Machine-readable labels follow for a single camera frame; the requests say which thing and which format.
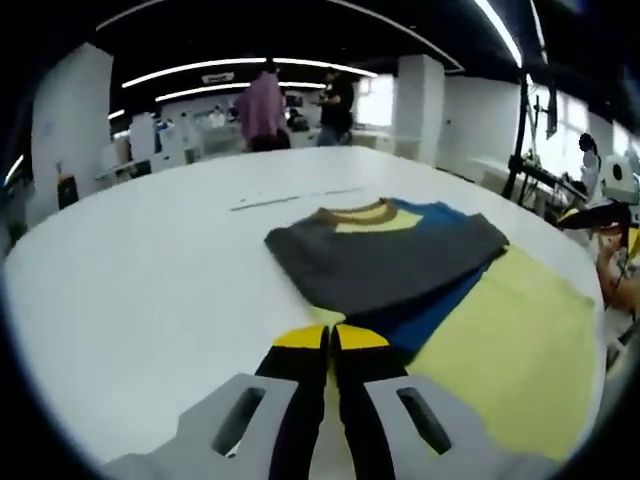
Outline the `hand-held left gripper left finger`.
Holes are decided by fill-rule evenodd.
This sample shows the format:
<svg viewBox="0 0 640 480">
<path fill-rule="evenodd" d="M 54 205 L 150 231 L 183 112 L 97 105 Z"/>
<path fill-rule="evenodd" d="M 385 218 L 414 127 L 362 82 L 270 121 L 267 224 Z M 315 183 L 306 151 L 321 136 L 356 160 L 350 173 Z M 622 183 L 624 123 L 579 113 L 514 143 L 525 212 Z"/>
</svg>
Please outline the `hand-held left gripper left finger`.
<svg viewBox="0 0 640 480">
<path fill-rule="evenodd" d="M 277 338 L 256 372 L 237 374 L 178 419 L 146 454 L 105 464 L 106 479 L 306 479 L 324 418 L 329 329 Z"/>
</svg>

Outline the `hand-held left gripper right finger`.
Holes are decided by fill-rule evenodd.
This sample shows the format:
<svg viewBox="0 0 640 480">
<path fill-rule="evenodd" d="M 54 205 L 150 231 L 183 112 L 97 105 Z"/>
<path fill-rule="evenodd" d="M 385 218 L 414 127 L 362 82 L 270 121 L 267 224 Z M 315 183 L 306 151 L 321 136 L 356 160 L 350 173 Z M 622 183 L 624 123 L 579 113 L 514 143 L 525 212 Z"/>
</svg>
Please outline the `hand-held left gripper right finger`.
<svg viewBox="0 0 640 480">
<path fill-rule="evenodd" d="M 498 445 L 482 418 L 426 376 L 410 375 L 377 333 L 336 325 L 340 418 L 359 479 L 548 479 L 553 460 Z"/>
</svg>

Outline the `person's right hand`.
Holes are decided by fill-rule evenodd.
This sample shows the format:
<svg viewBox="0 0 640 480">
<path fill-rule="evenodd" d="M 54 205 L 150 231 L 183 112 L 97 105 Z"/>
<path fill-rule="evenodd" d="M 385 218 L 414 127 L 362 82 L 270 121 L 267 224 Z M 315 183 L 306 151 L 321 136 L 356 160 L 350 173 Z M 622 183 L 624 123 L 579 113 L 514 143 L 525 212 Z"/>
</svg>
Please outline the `person's right hand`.
<svg viewBox="0 0 640 480">
<path fill-rule="evenodd" d="M 600 235 L 598 237 L 596 271 L 602 283 L 614 283 L 621 270 L 614 266 L 614 259 L 621 250 L 621 235 Z"/>
</svg>

